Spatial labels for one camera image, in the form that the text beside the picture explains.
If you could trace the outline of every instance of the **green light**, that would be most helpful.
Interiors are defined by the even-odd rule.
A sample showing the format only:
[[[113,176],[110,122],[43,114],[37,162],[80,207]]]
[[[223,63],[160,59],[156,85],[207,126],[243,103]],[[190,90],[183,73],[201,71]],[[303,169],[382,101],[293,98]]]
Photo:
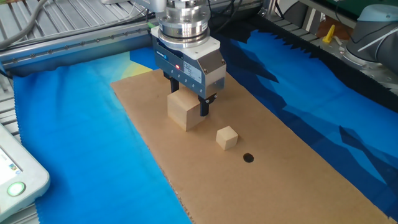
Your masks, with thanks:
[[[8,194],[10,196],[18,196],[25,191],[25,184],[22,182],[15,182],[8,187]]]

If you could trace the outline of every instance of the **blue fabric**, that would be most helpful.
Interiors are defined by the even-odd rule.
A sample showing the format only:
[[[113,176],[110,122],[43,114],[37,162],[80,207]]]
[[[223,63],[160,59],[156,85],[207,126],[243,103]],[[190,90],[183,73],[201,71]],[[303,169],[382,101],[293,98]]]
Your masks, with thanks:
[[[51,178],[41,224],[191,223],[109,85],[130,65],[127,52],[15,77],[22,143]]]
[[[319,59],[272,34],[255,30],[246,44],[219,39],[227,71],[398,220],[398,114],[347,88]]]
[[[220,41],[228,72],[398,220],[398,114],[271,34]],[[128,59],[157,68],[153,52],[122,55],[14,80],[22,142],[52,176],[37,201],[44,224],[189,222],[109,87]],[[120,182],[131,190],[111,194]]]

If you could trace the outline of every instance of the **gray robot arm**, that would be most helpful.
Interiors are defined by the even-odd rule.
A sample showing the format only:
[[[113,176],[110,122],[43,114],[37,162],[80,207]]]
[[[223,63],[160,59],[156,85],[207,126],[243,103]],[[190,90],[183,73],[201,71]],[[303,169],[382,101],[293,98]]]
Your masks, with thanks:
[[[380,4],[368,6],[358,18],[347,50],[362,60],[382,63],[398,75],[398,32],[380,39],[397,28],[398,7]]]

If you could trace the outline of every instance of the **small wooden cube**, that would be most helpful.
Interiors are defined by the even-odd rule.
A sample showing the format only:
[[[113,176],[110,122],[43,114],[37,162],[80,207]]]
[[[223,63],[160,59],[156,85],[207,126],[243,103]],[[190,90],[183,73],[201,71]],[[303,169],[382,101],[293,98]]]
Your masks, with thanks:
[[[200,116],[198,95],[185,87],[167,96],[167,114],[184,131],[205,120]]]
[[[238,134],[230,126],[227,126],[217,131],[216,142],[224,150],[234,147],[237,141]]]

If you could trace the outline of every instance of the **black hole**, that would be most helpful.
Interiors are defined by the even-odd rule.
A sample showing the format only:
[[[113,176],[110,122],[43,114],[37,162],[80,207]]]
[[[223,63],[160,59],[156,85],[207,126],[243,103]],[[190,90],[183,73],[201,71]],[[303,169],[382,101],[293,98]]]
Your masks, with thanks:
[[[243,155],[243,160],[245,162],[253,162],[254,161],[254,157],[253,157],[252,154],[246,153],[245,155]]]

